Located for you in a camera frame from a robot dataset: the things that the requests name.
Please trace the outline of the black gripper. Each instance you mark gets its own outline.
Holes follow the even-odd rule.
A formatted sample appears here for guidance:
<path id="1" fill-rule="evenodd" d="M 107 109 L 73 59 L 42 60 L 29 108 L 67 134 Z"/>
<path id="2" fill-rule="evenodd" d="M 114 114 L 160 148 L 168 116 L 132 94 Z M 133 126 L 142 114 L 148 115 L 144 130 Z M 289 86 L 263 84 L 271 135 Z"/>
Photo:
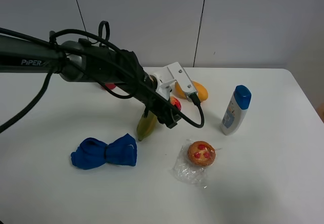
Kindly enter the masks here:
<path id="1" fill-rule="evenodd" d="M 156 79 L 149 76 L 143 68 L 135 70 L 134 88 L 131 90 L 133 97 L 141 101 L 148 111 L 157 116 L 161 124 L 172 129 L 181 119 L 178 110 L 171 105 L 170 99 L 166 100 L 155 90 L 157 88 Z"/>

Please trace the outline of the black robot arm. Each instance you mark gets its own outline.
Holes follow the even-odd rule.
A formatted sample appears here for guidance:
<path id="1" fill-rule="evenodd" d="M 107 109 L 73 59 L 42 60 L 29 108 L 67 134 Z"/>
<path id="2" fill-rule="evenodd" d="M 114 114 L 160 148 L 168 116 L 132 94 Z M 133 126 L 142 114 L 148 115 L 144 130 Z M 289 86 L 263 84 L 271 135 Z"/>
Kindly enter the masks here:
<path id="1" fill-rule="evenodd" d="M 117 47 L 101 47 L 82 40 L 59 45 L 8 29 L 1 29 L 2 73 L 56 73 L 68 82 L 116 84 L 126 94 L 145 105 L 161 124 L 173 128 L 181 119 L 168 99 L 157 94 L 158 81 L 147 74 L 134 52 Z"/>

